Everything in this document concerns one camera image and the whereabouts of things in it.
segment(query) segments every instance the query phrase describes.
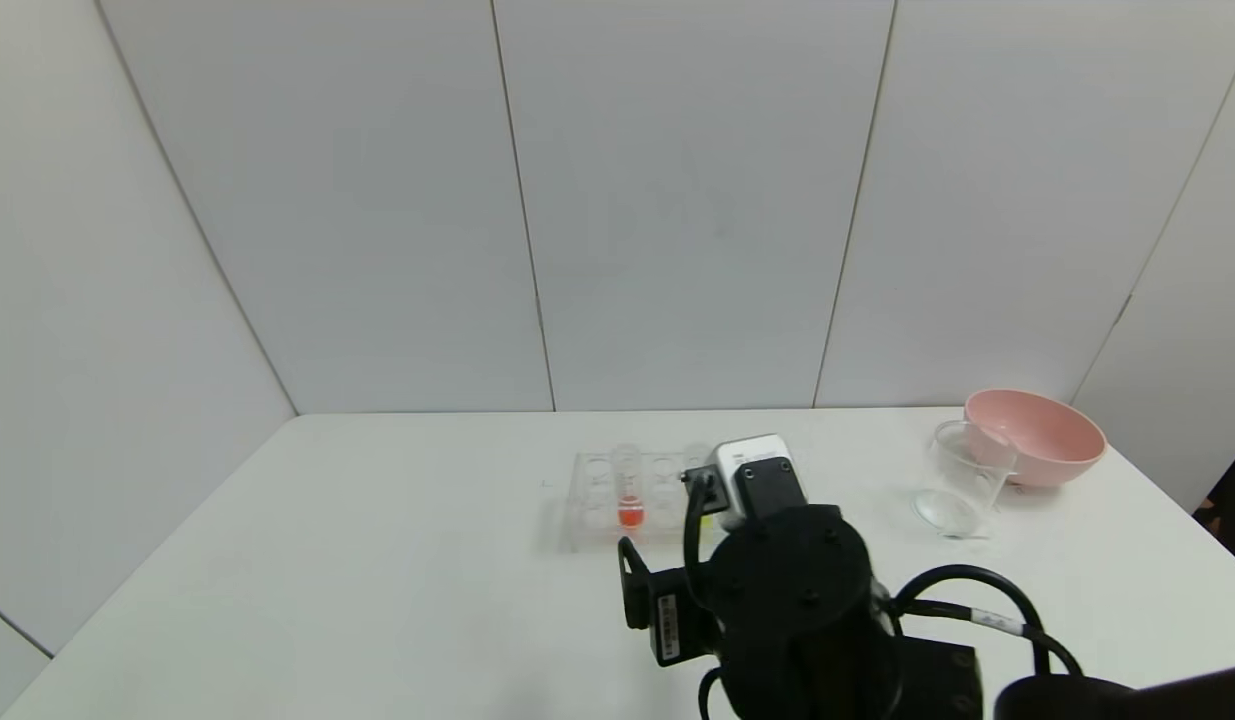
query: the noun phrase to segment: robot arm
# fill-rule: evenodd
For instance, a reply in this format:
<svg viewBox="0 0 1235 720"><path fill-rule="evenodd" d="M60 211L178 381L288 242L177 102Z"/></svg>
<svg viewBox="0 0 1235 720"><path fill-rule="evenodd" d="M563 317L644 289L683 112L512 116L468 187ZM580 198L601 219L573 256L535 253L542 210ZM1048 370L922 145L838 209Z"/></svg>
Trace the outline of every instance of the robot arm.
<svg viewBox="0 0 1235 720"><path fill-rule="evenodd" d="M1177 718L1184 715L1157 713L1235 700L1235 671L1147 692L1084 678L1074 657L1044 632L1028 597L972 564L927 571L888 597L840 509L806 501L777 436L719 446L713 463L687 471L684 483L684 566L650 573L631 538L618 542L618 559L626 624L650 631L658 664L718 657L698 697L703 719L716 679L745 720L982 718L977 653L906 637L906 614L969 620L1032 642L1036 674L1002 693L997 719ZM722 515L727 537L703 561L700 525L710 514ZM932 584L956 578L1000 589L1023 620L920 600ZM1067 676L1051 674L1050 653ZM1212 699L1199 697L1199 688ZM1144 700L1149 693L1156 701ZM1129 715L1130 708L1137 711Z"/></svg>

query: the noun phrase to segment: glass beaker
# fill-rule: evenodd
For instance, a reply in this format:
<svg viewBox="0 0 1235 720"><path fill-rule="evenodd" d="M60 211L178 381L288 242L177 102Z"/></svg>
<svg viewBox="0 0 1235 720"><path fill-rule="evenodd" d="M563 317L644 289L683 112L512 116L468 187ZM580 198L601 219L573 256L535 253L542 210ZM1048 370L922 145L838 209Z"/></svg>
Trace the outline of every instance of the glass beaker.
<svg viewBox="0 0 1235 720"><path fill-rule="evenodd" d="M924 488L910 506L950 537L977 534L1016 466L1016 448L966 420L937 425L927 447Z"/></svg>

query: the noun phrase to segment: barcode sticker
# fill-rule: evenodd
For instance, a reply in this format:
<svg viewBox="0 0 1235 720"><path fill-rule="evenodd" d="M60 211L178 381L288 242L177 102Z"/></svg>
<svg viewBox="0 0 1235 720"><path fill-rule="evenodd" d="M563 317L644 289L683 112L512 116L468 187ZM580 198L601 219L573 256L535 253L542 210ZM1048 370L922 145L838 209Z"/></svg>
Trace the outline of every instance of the barcode sticker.
<svg viewBox="0 0 1235 720"><path fill-rule="evenodd" d="M676 659L680 656L680 614L676 610L673 594L657 598L657 629L662 637L662 659Z"/></svg>

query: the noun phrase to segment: test tube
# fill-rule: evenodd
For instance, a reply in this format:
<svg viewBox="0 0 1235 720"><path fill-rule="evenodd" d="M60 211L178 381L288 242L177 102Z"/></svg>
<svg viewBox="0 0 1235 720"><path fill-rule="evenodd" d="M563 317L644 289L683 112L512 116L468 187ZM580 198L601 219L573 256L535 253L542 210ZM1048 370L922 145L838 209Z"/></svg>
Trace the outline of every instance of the test tube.
<svg viewBox="0 0 1235 720"><path fill-rule="evenodd" d="M643 525L643 456L634 445L613 448L613 479L618 489L618 522L624 529Z"/></svg>

